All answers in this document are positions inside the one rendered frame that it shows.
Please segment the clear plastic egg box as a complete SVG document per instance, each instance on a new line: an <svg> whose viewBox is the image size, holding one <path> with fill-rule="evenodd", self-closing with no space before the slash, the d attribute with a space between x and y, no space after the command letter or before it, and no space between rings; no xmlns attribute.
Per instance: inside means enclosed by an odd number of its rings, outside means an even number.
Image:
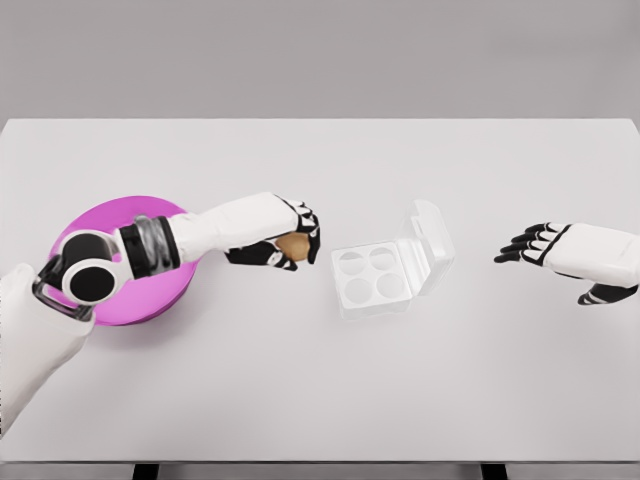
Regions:
<svg viewBox="0 0 640 480"><path fill-rule="evenodd" d="M396 237L331 252L341 317L359 320L401 313L434 291L455 259L440 209L414 200Z"/></svg>

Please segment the brown egg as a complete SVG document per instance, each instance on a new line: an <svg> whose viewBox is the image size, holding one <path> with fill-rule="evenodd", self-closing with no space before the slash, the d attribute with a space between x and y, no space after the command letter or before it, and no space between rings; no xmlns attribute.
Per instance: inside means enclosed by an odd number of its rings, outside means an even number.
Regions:
<svg viewBox="0 0 640 480"><path fill-rule="evenodd" d="M291 232L278 237L275 245L294 262L306 260L310 251L308 235L300 232Z"/></svg>

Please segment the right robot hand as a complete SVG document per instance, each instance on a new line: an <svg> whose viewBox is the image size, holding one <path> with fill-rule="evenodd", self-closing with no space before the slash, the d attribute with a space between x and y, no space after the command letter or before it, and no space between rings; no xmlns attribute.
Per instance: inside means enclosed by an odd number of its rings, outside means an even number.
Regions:
<svg viewBox="0 0 640 480"><path fill-rule="evenodd" d="M544 222L527 227L494 258L524 262L590 281L581 306L609 305L640 291L640 235L585 223Z"/></svg>

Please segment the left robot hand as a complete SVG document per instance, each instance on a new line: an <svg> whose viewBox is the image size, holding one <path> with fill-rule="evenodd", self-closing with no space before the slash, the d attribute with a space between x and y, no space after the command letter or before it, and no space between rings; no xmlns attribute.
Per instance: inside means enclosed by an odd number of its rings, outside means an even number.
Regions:
<svg viewBox="0 0 640 480"><path fill-rule="evenodd" d="M278 238L292 233L307 241L306 261L316 262L321 247L320 221L305 202L263 192L228 202L222 208L228 217L223 232L229 263L295 271L298 261L276 245Z"/></svg>

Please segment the pink round bowl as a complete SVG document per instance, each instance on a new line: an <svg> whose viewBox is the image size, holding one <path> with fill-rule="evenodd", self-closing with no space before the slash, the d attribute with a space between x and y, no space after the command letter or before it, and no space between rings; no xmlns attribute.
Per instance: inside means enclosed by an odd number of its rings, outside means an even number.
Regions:
<svg viewBox="0 0 640 480"><path fill-rule="evenodd" d="M167 218L184 210L167 200L153 196L125 196L98 204L76 217L55 240L54 256L63 239L76 230L99 230L111 233L127 226L138 215ZM114 297L94 308L95 323L101 326L124 326L148 321L174 305L186 292L196 272L195 262L181 265L162 275L126 283Z"/></svg>

